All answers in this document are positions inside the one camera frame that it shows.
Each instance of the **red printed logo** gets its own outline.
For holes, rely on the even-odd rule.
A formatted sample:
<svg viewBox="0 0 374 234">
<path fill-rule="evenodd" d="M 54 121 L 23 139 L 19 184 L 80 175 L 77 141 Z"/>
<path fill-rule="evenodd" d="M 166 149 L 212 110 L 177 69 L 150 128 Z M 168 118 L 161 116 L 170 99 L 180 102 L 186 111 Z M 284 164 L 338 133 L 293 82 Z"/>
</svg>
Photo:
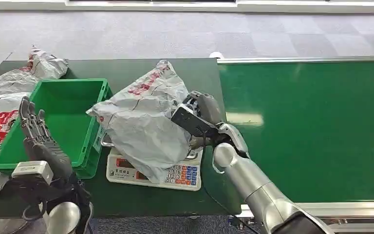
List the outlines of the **red printed logo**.
<svg viewBox="0 0 374 234">
<path fill-rule="evenodd" d="M 12 124 L 15 122 L 18 115 L 18 110 L 0 113 L 0 143 L 5 138 L 9 130 L 11 130 Z"/>
<path fill-rule="evenodd" d="M 154 81 L 159 77 L 160 77 L 160 74 L 158 72 L 151 73 L 144 83 L 137 84 L 134 87 L 131 87 L 128 90 L 128 93 L 134 94 L 134 95 L 142 94 L 144 91 L 147 91 L 151 87 L 151 85 L 154 83 Z"/>
</svg>

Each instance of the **digital weighing scale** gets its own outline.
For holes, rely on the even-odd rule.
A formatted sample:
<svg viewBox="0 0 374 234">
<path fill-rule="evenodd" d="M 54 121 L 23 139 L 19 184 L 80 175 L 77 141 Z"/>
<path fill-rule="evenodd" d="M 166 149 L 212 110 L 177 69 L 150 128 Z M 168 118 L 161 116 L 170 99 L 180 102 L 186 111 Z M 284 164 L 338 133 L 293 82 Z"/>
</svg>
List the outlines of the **digital weighing scale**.
<svg viewBox="0 0 374 234">
<path fill-rule="evenodd" d="M 112 147 L 107 160 L 106 177 L 108 181 L 190 191 L 197 191 L 201 188 L 200 163 L 203 151 L 193 156 L 189 155 L 183 161 L 167 169 L 167 178 L 159 184 L 153 184 L 128 160 L 124 159 L 110 142 L 109 136 L 105 135 L 102 145 Z"/>
</svg>

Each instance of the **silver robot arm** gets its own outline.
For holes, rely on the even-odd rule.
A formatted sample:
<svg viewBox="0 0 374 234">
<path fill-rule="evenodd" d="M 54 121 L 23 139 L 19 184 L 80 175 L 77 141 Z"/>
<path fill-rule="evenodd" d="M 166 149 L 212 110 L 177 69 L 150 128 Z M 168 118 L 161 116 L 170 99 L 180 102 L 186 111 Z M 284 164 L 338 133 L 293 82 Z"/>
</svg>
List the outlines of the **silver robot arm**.
<svg viewBox="0 0 374 234">
<path fill-rule="evenodd" d="M 248 204 L 256 221 L 263 225 L 263 234 L 333 234 L 320 219 L 286 197 L 253 162 L 241 133 L 231 124 L 223 123 L 217 101 L 209 94 L 193 91 L 185 103 L 197 104 L 196 116 L 180 104 L 171 121 L 198 139 L 208 137 L 214 147 L 216 164 Z"/>
<path fill-rule="evenodd" d="M 249 158 L 247 145 L 233 125 L 222 124 L 219 134 L 231 137 L 233 145 L 218 144 L 213 151 L 214 161 L 224 169 L 255 219 L 262 223 L 265 234 L 333 234 L 320 219 L 287 198 Z"/>
</svg>

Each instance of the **red digital display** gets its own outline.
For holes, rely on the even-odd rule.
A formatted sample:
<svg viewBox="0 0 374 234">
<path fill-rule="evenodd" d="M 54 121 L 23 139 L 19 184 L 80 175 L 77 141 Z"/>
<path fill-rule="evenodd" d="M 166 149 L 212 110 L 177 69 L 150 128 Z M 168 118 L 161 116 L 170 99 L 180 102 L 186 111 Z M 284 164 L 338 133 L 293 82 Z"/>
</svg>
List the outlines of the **red digital display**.
<svg viewBox="0 0 374 234">
<path fill-rule="evenodd" d="M 141 172 L 137 172 L 137 179 L 148 180 L 147 176 L 143 175 Z"/>
<path fill-rule="evenodd" d="M 125 160 L 125 159 L 122 159 L 122 158 L 117 158 L 116 165 L 117 165 L 117 167 L 133 168 L 134 169 L 134 166 L 131 165 L 131 163 L 128 162 L 128 160 Z"/>
</svg>

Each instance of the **gray plastic bag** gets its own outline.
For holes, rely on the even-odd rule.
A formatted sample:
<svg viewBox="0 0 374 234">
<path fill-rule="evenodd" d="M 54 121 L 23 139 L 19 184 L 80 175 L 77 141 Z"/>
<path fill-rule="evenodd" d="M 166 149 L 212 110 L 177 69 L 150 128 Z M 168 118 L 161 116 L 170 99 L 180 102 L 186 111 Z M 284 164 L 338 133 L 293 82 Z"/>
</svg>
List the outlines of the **gray plastic bag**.
<svg viewBox="0 0 374 234">
<path fill-rule="evenodd" d="M 188 96 L 171 63 L 161 60 L 111 99 L 95 104 L 87 114 L 97 120 L 120 153 L 152 183 L 167 176 L 165 169 L 189 152 L 190 134 L 171 122 L 171 114 Z"/>
</svg>

